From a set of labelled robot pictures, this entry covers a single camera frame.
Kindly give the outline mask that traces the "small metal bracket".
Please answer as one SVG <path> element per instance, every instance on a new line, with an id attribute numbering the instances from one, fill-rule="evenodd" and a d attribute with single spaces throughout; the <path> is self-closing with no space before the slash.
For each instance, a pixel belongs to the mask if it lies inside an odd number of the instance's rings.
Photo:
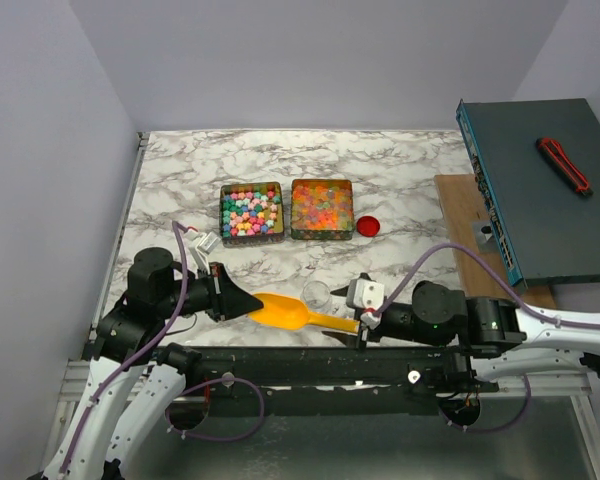
<path id="1" fill-rule="evenodd" d="M 497 253 L 498 245 L 489 220 L 471 224 L 478 251 L 481 254 Z"/>

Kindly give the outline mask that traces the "red jar lid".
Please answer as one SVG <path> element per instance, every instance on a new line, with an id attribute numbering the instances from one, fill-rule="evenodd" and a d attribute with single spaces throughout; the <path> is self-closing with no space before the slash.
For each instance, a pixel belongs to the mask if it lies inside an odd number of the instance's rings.
<path id="1" fill-rule="evenodd" d="M 375 237 L 380 231 L 381 225 L 373 216 L 361 216 L 356 222 L 357 232 L 364 237 Z"/>

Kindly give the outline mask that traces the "tin of gummy candies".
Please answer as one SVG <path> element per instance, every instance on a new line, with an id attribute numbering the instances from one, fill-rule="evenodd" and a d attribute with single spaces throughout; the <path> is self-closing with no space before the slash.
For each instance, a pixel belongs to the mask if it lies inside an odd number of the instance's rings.
<path id="1" fill-rule="evenodd" d="M 294 240 L 351 240 L 353 188 L 346 179 L 295 179 L 290 234 Z"/>

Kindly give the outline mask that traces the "tin of paper stars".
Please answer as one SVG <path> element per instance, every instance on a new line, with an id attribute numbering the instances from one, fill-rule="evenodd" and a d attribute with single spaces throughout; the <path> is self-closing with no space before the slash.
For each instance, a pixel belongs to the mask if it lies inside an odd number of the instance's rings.
<path id="1" fill-rule="evenodd" d="M 284 204 L 278 182 L 223 185 L 219 233 L 226 247 L 280 243 L 285 239 Z"/>

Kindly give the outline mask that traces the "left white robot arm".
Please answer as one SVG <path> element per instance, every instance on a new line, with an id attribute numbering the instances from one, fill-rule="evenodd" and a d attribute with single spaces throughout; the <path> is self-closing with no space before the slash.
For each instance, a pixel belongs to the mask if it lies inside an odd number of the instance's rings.
<path id="1" fill-rule="evenodd" d="M 180 316 L 206 312 L 229 320 L 262 309 L 223 264 L 191 272 L 160 247 L 141 250 L 127 289 L 99 321 L 86 385 L 67 434 L 40 479 L 119 479 L 122 465 L 180 394 L 207 380 L 202 353 L 157 348 Z"/>

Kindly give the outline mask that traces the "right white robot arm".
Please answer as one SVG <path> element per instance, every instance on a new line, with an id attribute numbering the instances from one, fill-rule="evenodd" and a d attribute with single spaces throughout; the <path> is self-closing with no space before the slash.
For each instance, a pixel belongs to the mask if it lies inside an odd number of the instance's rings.
<path id="1" fill-rule="evenodd" d="M 600 379 L 600 313 L 468 297 L 429 281 L 416 285 L 410 303 L 384 307 L 383 284 L 366 274 L 333 294 L 354 311 L 358 348 L 387 337 L 462 355 L 439 370 L 442 384 L 454 392 L 475 380 L 550 371 L 593 372 Z"/>

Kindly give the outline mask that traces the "clear glass jar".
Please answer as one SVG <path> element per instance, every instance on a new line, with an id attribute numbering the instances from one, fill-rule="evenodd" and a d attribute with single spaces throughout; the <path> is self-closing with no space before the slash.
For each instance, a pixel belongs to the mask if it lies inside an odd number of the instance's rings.
<path id="1" fill-rule="evenodd" d="M 320 313 L 326 313 L 332 303 L 329 287 L 321 281 L 310 281 L 305 284 L 301 299 L 311 310 Z"/>

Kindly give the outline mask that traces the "black mounting rail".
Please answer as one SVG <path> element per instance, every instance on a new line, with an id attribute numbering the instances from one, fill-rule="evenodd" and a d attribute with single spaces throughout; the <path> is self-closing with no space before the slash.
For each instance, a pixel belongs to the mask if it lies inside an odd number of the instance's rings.
<path id="1" fill-rule="evenodd" d="M 177 413 L 203 407 L 213 417 L 434 415 L 441 394 L 497 391 L 477 379 L 456 348 L 178 347 L 151 355 L 181 370 L 187 387 L 223 379 L 189 393 Z"/>

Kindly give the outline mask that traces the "red black utility knife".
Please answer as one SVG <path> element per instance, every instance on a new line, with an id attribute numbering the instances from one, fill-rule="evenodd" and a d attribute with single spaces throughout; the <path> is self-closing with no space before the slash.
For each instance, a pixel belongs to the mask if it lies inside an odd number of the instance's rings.
<path id="1" fill-rule="evenodd" d="M 591 184 L 586 176 L 570 160 L 562 145 L 554 138 L 541 137 L 535 141 L 540 155 L 577 195 L 593 195 Z"/>

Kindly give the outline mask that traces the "yellow plastic scoop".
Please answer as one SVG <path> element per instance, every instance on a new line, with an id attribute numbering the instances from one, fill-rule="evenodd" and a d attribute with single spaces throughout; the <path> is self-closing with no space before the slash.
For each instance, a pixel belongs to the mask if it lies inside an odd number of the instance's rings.
<path id="1" fill-rule="evenodd" d="M 357 333 L 358 322 L 311 311 L 299 299 L 274 293 L 256 293 L 263 308 L 248 314 L 262 325 L 285 330 L 299 330 L 306 326 L 317 326 L 346 333 Z"/>

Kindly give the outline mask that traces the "wooden board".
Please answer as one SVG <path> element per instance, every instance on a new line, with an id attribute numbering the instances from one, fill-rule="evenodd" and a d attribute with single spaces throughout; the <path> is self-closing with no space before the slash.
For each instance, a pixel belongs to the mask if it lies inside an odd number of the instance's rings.
<path id="1" fill-rule="evenodd" d="M 477 254 L 491 269 L 507 282 L 505 265 L 499 250 L 481 254 L 475 243 L 471 224 L 489 220 L 482 196 L 472 174 L 436 175 L 435 186 L 449 239 Z M 509 295 L 468 255 L 453 252 L 460 283 L 468 296 L 509 299 Z"/>

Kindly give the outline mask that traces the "dark grey metal box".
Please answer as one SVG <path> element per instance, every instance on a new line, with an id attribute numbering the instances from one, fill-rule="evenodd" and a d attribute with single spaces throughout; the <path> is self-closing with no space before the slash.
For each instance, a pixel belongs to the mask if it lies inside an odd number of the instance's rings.
<path id="1" fill-rule="evenodd" d="M 456 120 L 509 284 L 600 283 L 600 123 L 583 99 L 461 102 Z M 575 194 L 535 141 L 556 139 L 593 195 Z"/>

